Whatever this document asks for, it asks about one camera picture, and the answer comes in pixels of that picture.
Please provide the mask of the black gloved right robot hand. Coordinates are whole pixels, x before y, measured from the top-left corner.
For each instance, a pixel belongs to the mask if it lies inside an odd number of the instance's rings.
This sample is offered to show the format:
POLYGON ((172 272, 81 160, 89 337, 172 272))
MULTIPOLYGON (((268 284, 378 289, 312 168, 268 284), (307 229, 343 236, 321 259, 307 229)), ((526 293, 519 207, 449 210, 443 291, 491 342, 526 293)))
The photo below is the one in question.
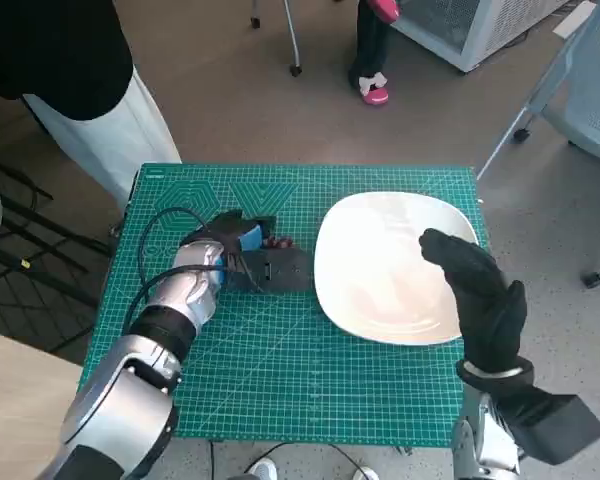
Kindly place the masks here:
POLYGON ((489 374, 516 368, 527 316, 524 284, 508 281, 475 243, 427 229, 419 244, 423 258, 443 270, 455 296, 465 360, 489 374))

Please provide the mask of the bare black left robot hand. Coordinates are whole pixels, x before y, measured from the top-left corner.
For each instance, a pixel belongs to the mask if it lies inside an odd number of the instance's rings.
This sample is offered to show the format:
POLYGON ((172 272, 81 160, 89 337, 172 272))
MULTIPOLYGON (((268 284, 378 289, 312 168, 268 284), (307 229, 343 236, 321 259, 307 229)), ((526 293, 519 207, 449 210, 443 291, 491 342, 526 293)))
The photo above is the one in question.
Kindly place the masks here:
POLYGON ((216 215, 208 227, 229 244, 237 244, 242 251, 253 251, 263 247, 273 233, 276 222, 273 215, 245 218, 242 210, 233 209, 216 215))

